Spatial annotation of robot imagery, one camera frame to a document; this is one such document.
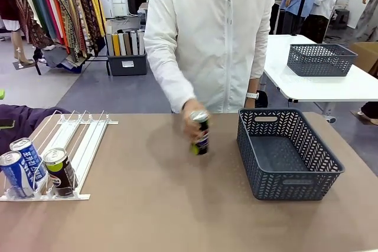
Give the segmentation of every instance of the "can dispenser rack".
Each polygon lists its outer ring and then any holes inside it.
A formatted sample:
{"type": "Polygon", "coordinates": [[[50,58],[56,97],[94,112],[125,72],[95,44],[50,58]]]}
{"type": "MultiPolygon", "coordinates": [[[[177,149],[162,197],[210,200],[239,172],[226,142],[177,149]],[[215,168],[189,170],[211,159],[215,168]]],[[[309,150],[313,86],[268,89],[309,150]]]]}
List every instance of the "can dispenser rack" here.
{"type": "MultiPolygon", "coordinates": [[[[102,112],[98,119],[95,119],[93,115],[87,111],[85,111],[83,114],[74,111],[71,114],[68,114],[68,117],[66,117],[67,114],[62,114],[58,111],[54,112],[54,114],[60,114],[60,118],[55,123],[52,130],[44,138],[43,143],[39,147],[36,147],[36,149],[40,156],[43,156],[50,149],[66,149],[77,177],[77,186],[73,191],[73,196],[68,198],[57,196],[52,182],[49,183],[50,177],[47,173],[44,179],[37,182],[37,189],[34,191],[34,196],[26,199],[18,198],[5,178],[4,195],[0,197],[0,201],[77,201],[88,200],[90,198],[90,194],[81,194],[82,187],[88,175],[90,166],[92,165],[93,159],[95,158],[106,127],[108,125],[116,125],[118,122],[110,120],[109,114],[105,112],[102,112]],[[73,140],[74,135],[76,132],[78,132],[80,125],[84,126],[76,140],[73,140]],[[72,145],[72,143],[73,147],[70,151],[68,151],[67,147],[72,145]],[[47,146],[42,152],[40,152],[40,150],[46,144],[47,146]]],[[[49,119],[43,124],[32,141],[35,141],[35,139],[41,135],[41,132],[47,125],[51,125],[53,123],[52,118],[56,117],[54,114],[50,116],[49,119]]]]}

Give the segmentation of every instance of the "silver can top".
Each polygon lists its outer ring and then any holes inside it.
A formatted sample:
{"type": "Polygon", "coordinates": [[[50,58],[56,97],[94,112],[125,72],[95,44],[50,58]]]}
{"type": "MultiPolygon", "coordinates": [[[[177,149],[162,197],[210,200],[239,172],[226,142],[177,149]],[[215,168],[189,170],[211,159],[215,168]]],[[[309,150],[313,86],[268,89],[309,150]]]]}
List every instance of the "silver can top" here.
{"type": "Polygon", "coordinates": [[[21,138],[11,143],[9,147],[11,148],[11,150],[23,150],[30,145],[31,140],[29,138],[21,138]]]}
{"type": "Polygon", "coordinates": [[[198,110],[190,114],[190,119],[199,123],[205,122],[208,119],[207,111],[198,110]]]}
{"type": "Polygon", "coordinates": [[[21,153],[16,152],[15,150],[5,153],[0,156],[0,166],[13,165],[14,163],[18,162],[21,157],[21,153]]]}
{"type": "Polygon", "coordinates": [[[62,148],[55,148],[49,150],[47,153],[45,153],[42,157],[43,161],[50,165],[56,165],[57,163],[60,163],[64,161],[64,159],[67,157],[67,152],[65,149],[62,148]]]}

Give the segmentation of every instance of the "purple jacket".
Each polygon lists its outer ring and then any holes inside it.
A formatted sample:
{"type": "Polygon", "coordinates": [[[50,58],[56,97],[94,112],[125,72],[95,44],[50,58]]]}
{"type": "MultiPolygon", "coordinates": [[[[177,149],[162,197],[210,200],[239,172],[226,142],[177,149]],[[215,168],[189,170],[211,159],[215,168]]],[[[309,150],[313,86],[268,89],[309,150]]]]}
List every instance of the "purple jacket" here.
{"type": "Polygon", "coordinates": [[[15,121],[13,128],[0,129],[0,155],[10,151],[9,144],[13,141],[29,137],[42,120],[52,115],[56,110],[62,113],[69,113],[58,107],[51,109],[31,109],[27,106],[0,104],[0,119],[11,119],[15,121]]]}

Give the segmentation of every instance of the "cardboard box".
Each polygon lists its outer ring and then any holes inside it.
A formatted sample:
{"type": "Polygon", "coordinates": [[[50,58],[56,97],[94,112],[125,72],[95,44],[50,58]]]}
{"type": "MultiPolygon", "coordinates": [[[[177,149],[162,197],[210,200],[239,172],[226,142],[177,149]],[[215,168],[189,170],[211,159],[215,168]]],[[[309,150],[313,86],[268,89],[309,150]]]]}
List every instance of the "cardboard box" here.
{"type": "Polygon", "coordinates": [[[359,55],[354,65],[376,77],[378,73],[378,42],[356,42],[349,46],[349,49],[359,55]]]}

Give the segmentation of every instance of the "storage bin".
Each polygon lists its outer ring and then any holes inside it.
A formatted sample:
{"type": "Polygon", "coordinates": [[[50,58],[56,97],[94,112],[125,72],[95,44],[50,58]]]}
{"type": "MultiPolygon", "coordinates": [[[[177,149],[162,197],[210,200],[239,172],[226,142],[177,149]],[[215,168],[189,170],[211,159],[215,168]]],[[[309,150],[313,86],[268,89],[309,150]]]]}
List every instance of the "storage bin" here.
{"type": "Polygon", "coordinates": [[[356,57],[338,44],[292,44],[288,67],[303,77],[344,77],[356,57]]]}
{"type": "Polygon", "coordinates": [[[134,76],[147,74],[146,54],[108,56],[113,76],[134,76]]]}
{"type": "Polygon", "coordinates": [[[237,144],[259,200],[322,200],[344,172],[296,109],[239,110],[237,144]]]}

